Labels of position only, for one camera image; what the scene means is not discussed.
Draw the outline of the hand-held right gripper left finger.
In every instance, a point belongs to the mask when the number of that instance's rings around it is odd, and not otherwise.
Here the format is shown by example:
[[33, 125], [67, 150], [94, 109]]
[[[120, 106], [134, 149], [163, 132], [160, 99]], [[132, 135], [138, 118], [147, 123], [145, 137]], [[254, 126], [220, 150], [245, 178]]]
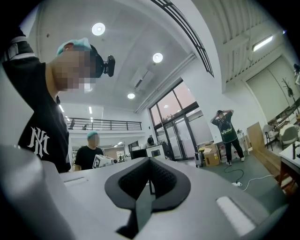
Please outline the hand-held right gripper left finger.
[[116, 205], [106, 194], [107, 180], [137, 168], [148, 158], [93, 170], [59, 174], [53, 163], [44, 161], [44, 183], [49, 204], [43, 214], [45, 240], [148, 240], [146, 225], [137, 230], [133, 210]]

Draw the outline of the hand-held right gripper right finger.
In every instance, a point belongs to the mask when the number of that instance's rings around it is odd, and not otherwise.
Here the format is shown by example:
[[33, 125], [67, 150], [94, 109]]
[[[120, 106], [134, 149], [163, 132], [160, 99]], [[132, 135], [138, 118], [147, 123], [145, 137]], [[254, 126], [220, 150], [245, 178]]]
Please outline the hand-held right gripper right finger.
[[237, 240], [244, 217], [226, 201], [219, 206], [217, 200], [224, 197], [230, 198], [254, 226], [269, 216], [253, 196], [219, 175], [173, 161], [164, 163], [188, 177], [189, 195], [177, 208], [153, 213], [138, 239]]

